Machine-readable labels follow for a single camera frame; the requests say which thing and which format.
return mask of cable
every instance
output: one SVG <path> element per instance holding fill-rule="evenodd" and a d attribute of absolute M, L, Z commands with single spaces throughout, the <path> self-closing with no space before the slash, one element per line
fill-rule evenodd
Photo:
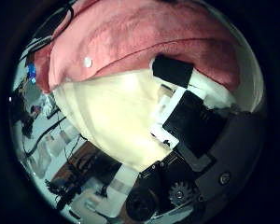
<path fill-rule="evenodd" d="M 71 150 L 71 152 L 70 152 L 70 154 L 69 154 L 69 158 L 71 158 L 71 156 L 73 156 L 73 153 L 74 153 L 74 150 L 75 150 L 75 148 L 77 147 L 77 143 L 78 143 L 78 141 L 80 140 L 80 135 L 78 136 L 78 138 L 77 138 L 77 141 L 76 141 L 76 143 L 74 144 L 74 146 L 72 147 L 72 150 Z"/>
<path fill-rule="evenodd" d="M 64 9 L 68 9 L 70 11 L 70 19 L 68 21 L 68 23 L 64 26 L 64 28 L 62 28 L 62 30 L 56 35 L 54 36 L 50 41 L 48 41 L 48 43 L 45 43 L 44 45 L 41 45 L 40 47 L 38 48 L 35 48 L 35 49 L 31 49 L 28 53 L 26 53 L 24 56 L 22 56 L 20 59 L 19 59 L 19 63 L 27 58 L 29 55 L 39 51 L 40 49 L 44 48 L 45 46 L 49 45 L 51 42 L 53 42 L 55 39 L 57 39 L 66 29 L 67 27 L 69 26 L 69 24 L 72 22 L 73 18 L 74 18 L 74 10 L 73 8 L 69 5 L 69 4 L 66 4 L 65 7 L 63 7 Z"/>
<path fill-rule="evenodd" d="M 61 120 L 58 120 L 56 123 L 54 123 L 52 126 L 50 126 L 48 129 L 46 129 L 37 139 L 35 145 L 33 146 L 33 148 L 26 153 L 26 157 L 29 158 L 31 157 L 37 150 L 37 145 L 38 143 L 41 141 L 41 139 L 50 131 L 55 129 L 64 119 L 66 119 L 66 117 L 62 118 Z"/>

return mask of blue light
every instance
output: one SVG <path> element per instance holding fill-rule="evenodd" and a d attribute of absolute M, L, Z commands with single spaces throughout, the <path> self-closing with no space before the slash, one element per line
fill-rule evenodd
<path fill-rule="evenodd" d="M 32 82 L 32 84 L 36 84 L 36 79 L 35 79 L 35 77 L 31 78 L 31 82 Z"/>

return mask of screw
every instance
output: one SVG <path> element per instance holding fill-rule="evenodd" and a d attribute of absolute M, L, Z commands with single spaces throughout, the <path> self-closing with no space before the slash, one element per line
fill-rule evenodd
<path fill-rule="evenodd" d="M 228 182 L 231 180 L 231 173 L 230 172 L 225 172 L 221 175 L 219 182 L 221 185 L 227 185 Z"/>
<path fill-rule="evenodd" d="M 199 196 L 198 202 L 203 202 L 203 196 Z"/>
<path fill-rule="evenodd" d="M 175 194 L 175 196 L 176 196 L 176 198 L 178 198 L 178 199 L 182 199 L 182 198 L 184 197 L 184 194 L 183 194 L 182 191 L 179 190 L 179 191 Z"/>

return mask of black plastic part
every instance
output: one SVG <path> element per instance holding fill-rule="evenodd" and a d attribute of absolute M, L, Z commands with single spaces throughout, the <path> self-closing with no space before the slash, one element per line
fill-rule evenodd
<path fill-rule="evenodd" d="M 152 70 L 153 76 L 187 88 L 193 71 L 193 64 L 159 55 L 152 64 Z"/>
<path fill-rule="evenodd" d="M 134 189 L 127 199 L 126 210 L 131 219 L 147 221 L 157 212 L 158 202 L 148 189 Z"/>
<path fill-rule="evenodd" d="M 226 120 L 213 110 L 208 110 L 203 101 L 190 91 L 186 91 L 163 129 L 176 137 L 197 158 L 211 148 L 223 130 Z"/>
<path fill-rule="evenodd" d="M 161 162 L 156 162 L 140 174 L 139 186 L 150 190 L 158 198 L 158 214 L 173 209 L 169 200 L 169 190 L 175 183 L 188 182 L 194 187 L 194 181 L 201 174 L 194 173 L 189 165 L 177 153 L 170 153 Z"/>

